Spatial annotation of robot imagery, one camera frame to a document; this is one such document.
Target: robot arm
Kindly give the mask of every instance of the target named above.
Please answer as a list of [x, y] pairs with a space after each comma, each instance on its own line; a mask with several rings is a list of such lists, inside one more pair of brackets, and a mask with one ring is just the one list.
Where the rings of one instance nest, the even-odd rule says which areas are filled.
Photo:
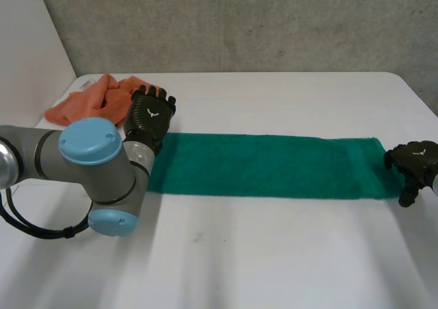
[[146, 94], [141, 86], [125, 119], [125, 140], [101, 118], [62, 132], [0, 126], [0, 189], [29, 178], [81, 184], [92, 200], [88, 225], [108, 236], [128, 235], [174, 113], [174, 97], [166, 99], [164, 89], [157, 95], [153, 86]]
[[438, 144], [432, 141], [398, 145], [385, 154], [385, 166], [395, 166], [404, 175], [404, 188], [398, 203], [407, 208], [415, 203], [418, 191], [431, 187], [438, 195]]

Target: white wall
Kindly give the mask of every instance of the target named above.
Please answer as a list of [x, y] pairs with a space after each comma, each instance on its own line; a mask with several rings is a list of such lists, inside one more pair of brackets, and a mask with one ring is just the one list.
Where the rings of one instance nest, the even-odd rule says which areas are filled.
[[0, 124], [34, 126], [75, 80], [42, 0], [0, 0]]

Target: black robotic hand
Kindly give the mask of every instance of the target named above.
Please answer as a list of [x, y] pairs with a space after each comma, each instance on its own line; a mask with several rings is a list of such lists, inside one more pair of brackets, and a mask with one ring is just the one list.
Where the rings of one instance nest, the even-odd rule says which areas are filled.
[[398, 145], [385, 153], [385, 166], [395, 167], [404, 175], [404, 188], [398, 203], [407, 208], [415, 203], [418, 190], [426, 186], [438, 194], [438, 144], [432, 141]]
[[132, 94], [132, 104], [123, 125], [125, 141], [144, 143], [155, 155], [159, 154], [176, 111], [176, 99], [172, 96], [166, 99], [166, 95], [163, 88], [157, 90], [154, 86], [149, 86], [146, 92], [144, 85]]

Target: light blue joint cap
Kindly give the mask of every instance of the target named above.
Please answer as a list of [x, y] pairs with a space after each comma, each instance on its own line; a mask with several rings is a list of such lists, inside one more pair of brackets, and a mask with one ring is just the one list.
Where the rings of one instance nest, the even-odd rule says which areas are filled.
[[78, 165], [98, 165], [120, 153], [123, 141], [114, 124], [91, 117], [70, 124], [62, 131], [58, 143], [61, 154]]
[[102, 208], [88, 214], [90, 228], [106, 236], [128, 236], [136, 228], [137, 221], [135, 215], [120, 210]]

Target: cable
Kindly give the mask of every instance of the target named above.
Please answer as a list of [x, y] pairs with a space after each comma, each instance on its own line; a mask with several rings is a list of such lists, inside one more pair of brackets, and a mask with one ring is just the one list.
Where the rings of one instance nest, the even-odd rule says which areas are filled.
[[13, 216], [11, 216], [6, 209], [3, 207], [3, 199], [1, 197], [0, 193], [0, 216], [11, 226], [15, 227], [16, 229], [19, 229], [20, 231], [41, 239], [59, 239], [59, 238], [72, 238], [76, 234], [84, 231], [88, 228], [88, 213], [91, 211], [91, 208], [93, 207], [93, 204], [91, 203], [90, 209], [88, 210], [88, 213], [85, 218], [82, 219], [81, 222], [79, 222], [76, 226], [70, 226], [67, 228], [64, 228], [63, 230], [50, 230], [38, 227], [37, 225], [34, 225], [33, 223], [30, 223], [28, 220], [26, 220], [16, 209], [14, 202], [12, 201], [12, 191], [11, 188], [6, 189], [6, 199], [8, 201], [9, 208], [11, 209], [11, 212], [15, 217], [18, 219], [15, 219]]

